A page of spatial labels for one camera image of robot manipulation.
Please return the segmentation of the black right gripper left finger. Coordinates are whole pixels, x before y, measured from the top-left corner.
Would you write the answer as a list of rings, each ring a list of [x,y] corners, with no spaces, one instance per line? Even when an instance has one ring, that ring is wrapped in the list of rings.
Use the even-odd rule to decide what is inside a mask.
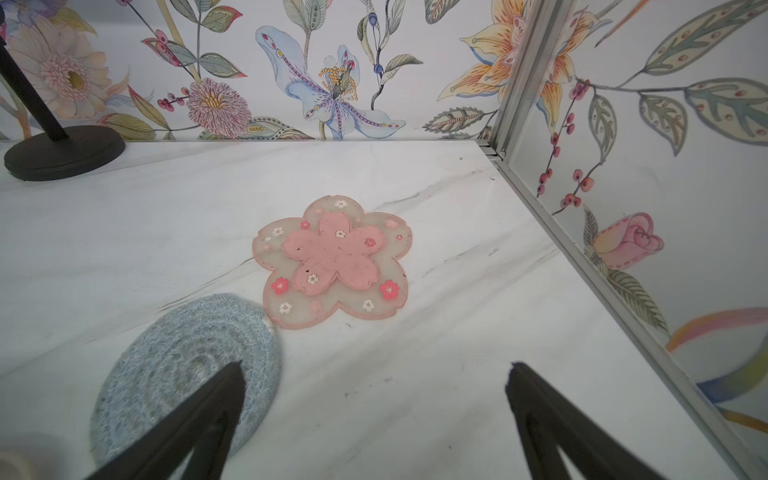
[[[94,472],[97,479],[219,479],[245,401],[241,365],[232,362],[146,435]]]

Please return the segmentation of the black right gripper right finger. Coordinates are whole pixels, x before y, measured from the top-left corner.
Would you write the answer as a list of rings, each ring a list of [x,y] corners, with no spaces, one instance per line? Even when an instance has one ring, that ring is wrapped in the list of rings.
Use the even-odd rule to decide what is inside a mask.
[[[505,393],[533,479],[569,479],[565,457],[586,479],[663,479],[527,364],[512,364]]]

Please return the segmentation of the blue woven round coaster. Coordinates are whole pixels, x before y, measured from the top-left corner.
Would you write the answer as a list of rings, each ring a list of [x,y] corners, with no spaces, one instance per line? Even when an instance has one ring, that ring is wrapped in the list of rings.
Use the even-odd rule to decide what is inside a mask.
[[[224,366],[237,363],[246,390],[229,453],[254,435],[278,390],[282,351],[263,307],[215,294],[175,308],[121,354],[90,420],[91,455],[102,467],[149,432]]]

